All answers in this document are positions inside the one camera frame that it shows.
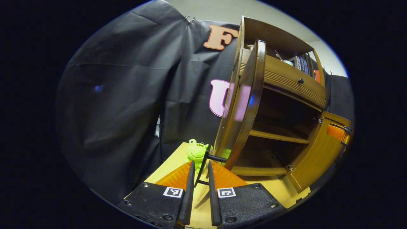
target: white wall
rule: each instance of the white wall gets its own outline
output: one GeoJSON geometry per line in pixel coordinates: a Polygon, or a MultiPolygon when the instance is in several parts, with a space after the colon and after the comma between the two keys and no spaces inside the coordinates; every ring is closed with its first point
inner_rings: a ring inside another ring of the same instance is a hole
{"type": "Polygon", "coordinates": [[[241,16],[274,25],[308,42],[318,53],[325,71],[347,77],[337,55],[313,31],[291,16],[257,0],[166,0],[184,16],[196,20],[240,24],[241,16]]]}

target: orange gripper pad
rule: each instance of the orange gripper pad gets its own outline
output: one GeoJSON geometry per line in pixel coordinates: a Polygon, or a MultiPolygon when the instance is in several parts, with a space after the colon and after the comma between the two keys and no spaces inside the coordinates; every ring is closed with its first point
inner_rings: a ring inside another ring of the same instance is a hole
{"type": "Polygon", "coordinates": [[[215,189],[248,185],[244,180],[236,176],[236,174],[214,161],[212,162],[212,171],[213,179],[215,180],[215,189]]]}
{"type": "Polygon", "coordinates": [[[338,139],[339,141],[342,141],[345,138],[345,131],[336,126],[329,125],[328,129],[326,130],[326,133],[338,139]]]}
{"type": "Polygon", "coordinates": [[[186,190],[186,182],[188,180],[190,167],[191,161],[179,166],[177,169],[161,178],[155,184],[167,187],[182,188],[186,190]]]}

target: plush toy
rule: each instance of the plush toy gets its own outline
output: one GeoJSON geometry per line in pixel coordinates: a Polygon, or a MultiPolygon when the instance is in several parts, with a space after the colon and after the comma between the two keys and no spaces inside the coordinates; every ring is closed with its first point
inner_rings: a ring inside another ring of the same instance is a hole
{"type": "Polygon", "coordinates": [[[186,154],[188,155],[188,157],[185,159],[185,161],[195,162],[196,173],[199,173],[199,170],[201,169],[202,161],[204,159],[204,155],[208,146],[209,144],[204,145],[203,143],[197,143],[195,139],[189,140],[189,146],[188,149],[186,150],[186,154]]]}

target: green stuffed frog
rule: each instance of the green stuffed frog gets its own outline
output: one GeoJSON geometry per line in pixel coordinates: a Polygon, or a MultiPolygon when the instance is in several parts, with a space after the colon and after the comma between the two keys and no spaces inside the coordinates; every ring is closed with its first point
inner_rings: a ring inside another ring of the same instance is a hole
{"type": "Polygon", "coordinates": [[[204,155],[208,146],[209,144],[204,145],[203,143],[197,143],[195,139],[189,140],[189,146],[188,149],[186,150],[186,154],[188,155],[188,157],[185,159],[185,161],[195,162],[196,173],[199,173],[199,170],[201,169],[202,161],[204,159],[204,155]]]}

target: cabinet shelf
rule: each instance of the cabinet shelf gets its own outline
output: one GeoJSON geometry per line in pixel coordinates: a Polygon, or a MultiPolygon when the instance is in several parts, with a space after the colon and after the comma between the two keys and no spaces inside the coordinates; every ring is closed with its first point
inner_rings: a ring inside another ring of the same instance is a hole
{"type": "Polygon", "coordinates": [[[249,135],[255,136],[255,137],[260,137],[260,138],[279,140],[279,141],[289,141],[289,142],[296,142],[296,143],[302,143],[302,144],[309,143],[309,141],[302,139],[302,138],[288,137],[288,136],[284,136],[284,135],[280,135],[280,134],[272,134],[272,133],[262,132],[262,131],[258,131],[258,130],[251,130],[249,135]]]}

